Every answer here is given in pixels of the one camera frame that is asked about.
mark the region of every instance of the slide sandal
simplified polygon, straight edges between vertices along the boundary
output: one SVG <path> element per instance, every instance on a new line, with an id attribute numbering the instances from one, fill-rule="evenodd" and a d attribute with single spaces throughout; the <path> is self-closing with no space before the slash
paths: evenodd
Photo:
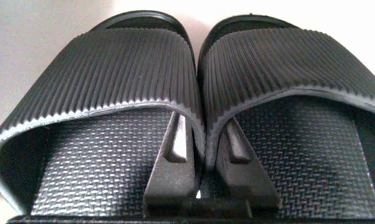
<path id="1" fill-rule="evenodd" d="M 184 28 L 127 12 L 73 39 L 1 125 L 0 193 L 21 215 L 172 214 L 204 145 Z"/>
<path id="2" fill-rule="evenodd" d="M 375 76 L 341 44 L 231 17 L 206 38 L 198 80 L 203 197 L 278 208 L 274 218 L 375 219 Z"/>

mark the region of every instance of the textured footbed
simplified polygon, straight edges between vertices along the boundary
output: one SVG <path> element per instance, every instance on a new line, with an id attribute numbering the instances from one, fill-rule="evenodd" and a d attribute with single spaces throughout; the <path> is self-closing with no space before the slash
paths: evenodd
<path id="1" fill-rule="evenodd" d="M 282 199 L 279 218 L 375 218 L 355 110 L 291 96 L 236 115 Z"/>
<path id="2" fill-rule="evenodd" d="M 31 215 L 141 217 L 170 115 L 131 110 L 49 126 Z"/>

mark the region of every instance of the ribbed texture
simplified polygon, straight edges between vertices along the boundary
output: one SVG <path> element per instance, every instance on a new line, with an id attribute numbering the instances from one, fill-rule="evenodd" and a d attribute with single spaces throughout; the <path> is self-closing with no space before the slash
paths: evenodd
<path id="1" fill-rule="evenodd" d="M 351 112 L 342 103 L 290 96 L 236 115 L 282 199 L 279 218 L 375 218 Z"/>
<path id="2" fill-rule="evenodd" d="M 215 163 L 224 123 L 266 98 L 325 96 L 375 112 L 375 76 L 337 41 L 319 32 L 231 33 L 212 45 L 202 64 L 209 167 Z"/>
<path id="3" fill-rule="evenodd" d="M 122 111 L 50 126 L 31 215 L 143 217 L 170 111 Z"/>
<path id="4" fill-rule="evenodd" d="M 194 63 L 188 44 L 178 34 L 161 29 L 110 29 L 75 38 L 3 122 L 0 138 L 16 126 L 21 131 L 134 105 L 183 111 L 203 151 Z"/>

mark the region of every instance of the ribbed strap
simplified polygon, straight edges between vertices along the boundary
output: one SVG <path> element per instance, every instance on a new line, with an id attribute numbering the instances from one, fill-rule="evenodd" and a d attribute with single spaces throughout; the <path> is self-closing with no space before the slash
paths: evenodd
<path id="1" fill-rule="evenodd" d="M 137 107 L 190 120 L 200 152 L 204 128 L 191 51 L 177 33 L 110 29 L 73 39 L 0 127 L 0 142 L 38 126 Z"/>
<path id="2" fill-rule="evenodd" d="M 312 95 L 375 113 L 375 76 L 332 37 L 302 29 L 257 29 L 214 43 L 202 67 L 207 165 L 235 114 L 289 95 Z"/>

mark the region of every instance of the white background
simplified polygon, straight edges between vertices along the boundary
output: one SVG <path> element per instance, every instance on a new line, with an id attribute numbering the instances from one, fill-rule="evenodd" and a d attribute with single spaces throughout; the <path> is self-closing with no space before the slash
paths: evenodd
<path id="1" fill-rule="evenodd" d="M 0 1 L 0 124 L 72 38 L 115 14 L 142 9 L 176 17 L 195 58 L 217 22 L 252 13 L 325 32 L 375 74 L 375 1 Z M 15 215 L 0 197 L 0 223 Z"/>

